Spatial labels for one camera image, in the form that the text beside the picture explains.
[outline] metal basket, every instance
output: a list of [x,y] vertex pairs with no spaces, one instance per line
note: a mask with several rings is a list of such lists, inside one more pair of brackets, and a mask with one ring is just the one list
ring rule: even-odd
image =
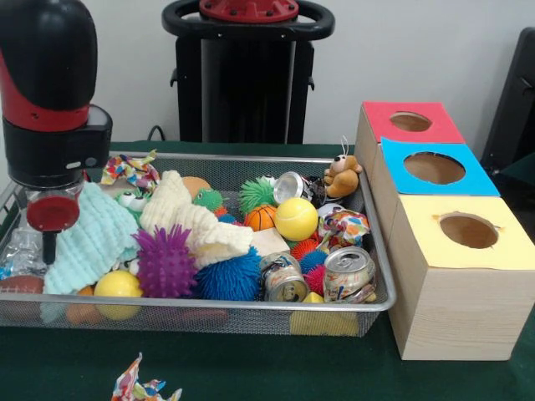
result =
[[[134,157],[145,155],[128,153]],[[225,205],[233,215],[238,216],[237,192],[245,180],[266,174],[277,176],[290,170],[303,175],[322,176],[329,162],[327,159],[286,157],[158,154],[153,166],[160,172],[177,170],[183,176],[194,175],[205,178],[212,187],[221,190],[223,195],[229,198]],[[93,170],[89,174],[95,180],[99,180],[101,172]],[[19,205],[23,204],[23,200],[18,196],[20,192],[20,187],[10,183],[0,195],[0,206],[9,206],[13,200]],[[368,332],[379,313],[388,310],[394,304],[395,287],[368,179],[364,172],[360,174],[359,190],[348,198],[344,205],[351,210],[364,212],[369,219],[371,235],[366,236],[364,247],[378,267],[377,299],[373,303],[347,305],[232,302],[3,292],[0,293],[0,326],[362,337]],[[0,251],[3,251],[11,232],[17,226],[16,213],[18,208],[15,205],[8,218],[4,219],[2,229],[5,235],[0,241]],[[127,320],[105,319],[98,323],[73,324],[66,318],[67,310],[72,317],[88,305],[115,308],[117,313],[123,312],[128,306],[139,310]]]

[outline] soda can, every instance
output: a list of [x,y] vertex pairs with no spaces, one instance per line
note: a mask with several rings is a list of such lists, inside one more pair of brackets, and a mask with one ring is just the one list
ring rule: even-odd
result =
[[357,246],[332,252],[325,259],[324,300],[354,303],[360,289],[375,274],[375,263],[369,253]]
[[275,181],[273,197],[278,205],[290,198],[304,198],[319,208],[327,201],[325,181],[323,178],[303,177],[295,171],[289,171]]
[[288,253],[276,252],[260,261],[264,299],[272,302],[301,302],[309,292],[299,262]]

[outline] tennis ball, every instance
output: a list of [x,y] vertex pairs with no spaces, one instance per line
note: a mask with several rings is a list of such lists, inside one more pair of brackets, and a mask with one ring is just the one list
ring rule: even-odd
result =
[[[141,297],[140,282],[125,271],[115,271],[102,277],[94,288],[96,297]],[[127,320],[139,310],[139,306],[97,305],[99,312],[111,320]]]
[[318,212],[308,200],[290,198],[277,208],[275,227],[287,240],[306,240],[318,228]]

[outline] purple spiky ball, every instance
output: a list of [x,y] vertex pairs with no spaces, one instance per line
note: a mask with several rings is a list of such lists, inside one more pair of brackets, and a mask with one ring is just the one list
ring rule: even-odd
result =
[[191,295],[196,286],[193,266],[195,258],[189,255],[186,238],[190,230],[173,226],[169,234],[164,228],[155,229],[154,237],[146,231],[139,231],[134,238],[140,244],[137,253],[140,271],[140,288],[144,297],[178,298]]

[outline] stuffed animal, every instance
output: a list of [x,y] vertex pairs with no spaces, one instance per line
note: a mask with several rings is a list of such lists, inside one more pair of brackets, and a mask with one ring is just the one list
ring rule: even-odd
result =
[[359,176],[362,166],[352,155],[338,155],[330,168],[325,171],[325,185],[329,198],[342,198],[350,195],[359,187]]

